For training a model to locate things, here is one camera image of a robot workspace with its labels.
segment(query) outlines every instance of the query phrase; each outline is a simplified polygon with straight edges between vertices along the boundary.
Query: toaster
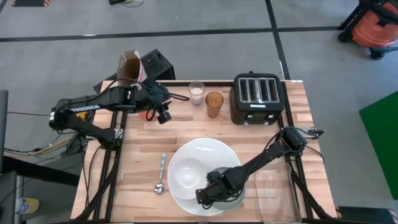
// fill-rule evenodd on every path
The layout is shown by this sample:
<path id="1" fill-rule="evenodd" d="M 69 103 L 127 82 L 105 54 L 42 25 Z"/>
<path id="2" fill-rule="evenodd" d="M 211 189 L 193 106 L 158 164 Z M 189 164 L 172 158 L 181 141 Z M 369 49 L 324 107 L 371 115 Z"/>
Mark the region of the toaster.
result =
<path id="1" fill-rule="evenodd" d="M 229 93 L 234 124 L 273 124 L 285 108 L 278 76 L 247 73 L 235 77 Z"/>

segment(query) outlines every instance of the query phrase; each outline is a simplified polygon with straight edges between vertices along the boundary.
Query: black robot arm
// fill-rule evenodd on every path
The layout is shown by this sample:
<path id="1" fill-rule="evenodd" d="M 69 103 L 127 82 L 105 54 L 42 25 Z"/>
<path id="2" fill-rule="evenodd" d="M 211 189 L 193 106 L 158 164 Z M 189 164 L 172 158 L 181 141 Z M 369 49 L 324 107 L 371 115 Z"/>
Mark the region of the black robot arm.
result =
<path id="1" fill-rule="evenodd" d="M 147 78 L 140 83 L 142 87 L 140 90 L 137 86 L 110 88 L 116 81 L 118 80 L 113 81 L 98 95 L 59 100 L 56 107 L 52 108 L 50 127 L 57 131 L 72 129 L 80 134 L 96 138 L 102 148 L 117 149 L 119 147 L 118 139 L 123 136 L 122 130 L 102 129 L 76 117 L 76 113 L 100 109 L 128 113 L 154 110 L 159 114 L 157 119 L 160 124 L 171 120 L 171 116 L 167 112 L 170 102 L 165 103 L 165 101 L 174 95 L 169 93 L 166 87 L 156 83 L 153 78 Z M 189 100 L 189 98 L 179 96 L 179 100 Z"/>
<path id="2" fill-rule="evenodd" d="M 222 174 L 217 171 L 208 173 L 208 186 L 196 191 L 198 203 L 203 208 L 209 208 L 214 202 L 237 198 L 251 174 L 280 156 L 293 156 L 302 152 L 307 144 L 294 128 L 284 128 L 274 137 L 275 141 L 269 147 L 267 145 L 258 156 L 244 165 L 229 168 Z"/>

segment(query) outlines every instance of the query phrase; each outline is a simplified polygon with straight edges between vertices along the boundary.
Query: orange vacuum cleaner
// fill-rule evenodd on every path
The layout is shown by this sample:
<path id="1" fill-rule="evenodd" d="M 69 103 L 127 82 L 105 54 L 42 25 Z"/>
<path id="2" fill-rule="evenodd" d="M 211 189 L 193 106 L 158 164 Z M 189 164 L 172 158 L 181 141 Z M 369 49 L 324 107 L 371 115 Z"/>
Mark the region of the orange vacuum cleaner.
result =
<path id="1" fill-rule="evenodd" d="M 338 36 L 341 42 L 353 40 L 369 47 L 372 59 L 382 59 L 384 54 L 398 50 L 389 47 L 398 39 L 398 0 L 359 0 L 338 29 L 344 30 Z"/>

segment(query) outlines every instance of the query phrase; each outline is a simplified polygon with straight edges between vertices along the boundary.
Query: glass cup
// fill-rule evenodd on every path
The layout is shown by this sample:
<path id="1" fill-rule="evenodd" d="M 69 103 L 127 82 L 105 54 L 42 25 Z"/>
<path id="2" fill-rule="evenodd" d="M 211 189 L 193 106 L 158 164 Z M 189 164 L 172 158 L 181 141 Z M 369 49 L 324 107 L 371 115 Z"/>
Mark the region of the glass cup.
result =
<path id="1" fill-rule="evenodd" d="M 203 95 L 205 94 L 205 84 L 199 81 L 194 81 L 189 84 L 188 89 L 191 94 L 192 104 L 195 106 L 201 105 L 203 102 Z"/>
<path id="2" fill-rule="evenodd" d="M 220 112 L 221 106 L 224 103 L 224 97 L 221 93 L 211 92 L 206 96 L 207 116 L 215 118 Z"/>

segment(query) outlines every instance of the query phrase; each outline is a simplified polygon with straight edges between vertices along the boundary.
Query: metal spoon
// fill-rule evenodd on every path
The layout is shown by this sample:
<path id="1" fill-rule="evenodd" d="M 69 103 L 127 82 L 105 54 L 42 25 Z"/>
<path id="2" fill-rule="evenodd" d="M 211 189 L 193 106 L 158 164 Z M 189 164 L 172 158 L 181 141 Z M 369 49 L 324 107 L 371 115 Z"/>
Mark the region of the metal spoon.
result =
<path id="1" fill-rule="evenodd" d="M 160 195 L 163 193 L 163 188 L 164 184 L 162 183 L 162 177 L 163 177 L 163 169 L 164 169 L 164 162 L 166 161 L 166 152 L 163 152 L 162 154 L 162 168 L 160 170 L 160 178 L 159 178 L 159 183 L 155 185 L 155 193 Z"/>

